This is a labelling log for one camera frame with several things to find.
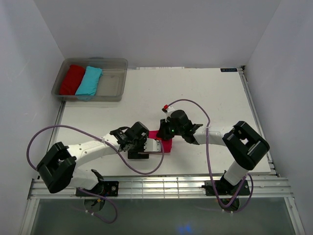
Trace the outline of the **pink t shirt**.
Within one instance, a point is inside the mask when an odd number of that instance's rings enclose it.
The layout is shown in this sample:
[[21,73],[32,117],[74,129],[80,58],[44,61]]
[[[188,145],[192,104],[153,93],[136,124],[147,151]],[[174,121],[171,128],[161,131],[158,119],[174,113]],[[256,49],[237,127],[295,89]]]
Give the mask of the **pink t shirt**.
[[158,133],[158,130],[154,130],[154,131],[149,131],[149,138],[150,139],[155,139],[155,140],[159,140],[161,141],[162,145],[163,145],[163,148],[164,148],[164,153],[170,153],[171,152],[171,149],[172,149],[172,139],[170,140],[163,140],[159,137],[157,137],[157,133]]

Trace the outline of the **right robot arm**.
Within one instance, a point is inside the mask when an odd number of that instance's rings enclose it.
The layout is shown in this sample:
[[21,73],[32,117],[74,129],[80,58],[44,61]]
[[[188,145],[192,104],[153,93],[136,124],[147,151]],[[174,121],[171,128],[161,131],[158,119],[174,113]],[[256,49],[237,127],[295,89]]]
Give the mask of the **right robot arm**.
[[229,150],[234,162],[215,183],[220,194],[233,194],[239,188],[240,180],[270,150],[268,142],[245,121],[239,121],[229,128],[204,127],[202,124],[193,124],[183,110],[165,106],[162,111],[166,118],[160,121],[156,135],[159,139],[168,141],[175,136],[181,136],[189,144],[219,145]]

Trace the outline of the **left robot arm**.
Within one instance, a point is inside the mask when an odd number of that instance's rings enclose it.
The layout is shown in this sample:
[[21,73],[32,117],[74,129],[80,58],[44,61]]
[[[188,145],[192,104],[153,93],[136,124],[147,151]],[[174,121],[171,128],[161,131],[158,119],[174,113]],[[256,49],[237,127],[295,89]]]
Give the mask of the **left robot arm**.
[[104,184],[94,169],[84,170],[82,165],[119,152],[142,151],[149,130],[141,122],[131,128],[110,131],[92,141],[65,146],[55,143],[37,165],[37,171],[50,193],[58,193],[68,186],[87,189],[92,195],[100,195]]

